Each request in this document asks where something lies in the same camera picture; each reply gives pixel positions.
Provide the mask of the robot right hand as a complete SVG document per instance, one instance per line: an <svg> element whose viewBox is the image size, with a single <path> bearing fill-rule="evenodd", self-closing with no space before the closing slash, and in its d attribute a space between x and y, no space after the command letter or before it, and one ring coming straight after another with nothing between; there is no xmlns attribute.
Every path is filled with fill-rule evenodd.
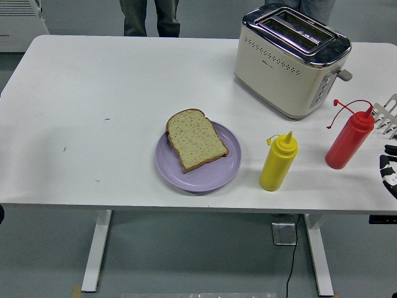
<svg viewBox="0 0 397 298"><path fill-rule="evenodd" d="M384 187L396 198L396 170L392 163L396 163L396 145L385 145L385 153L380 155L379 169Z"/></svg>

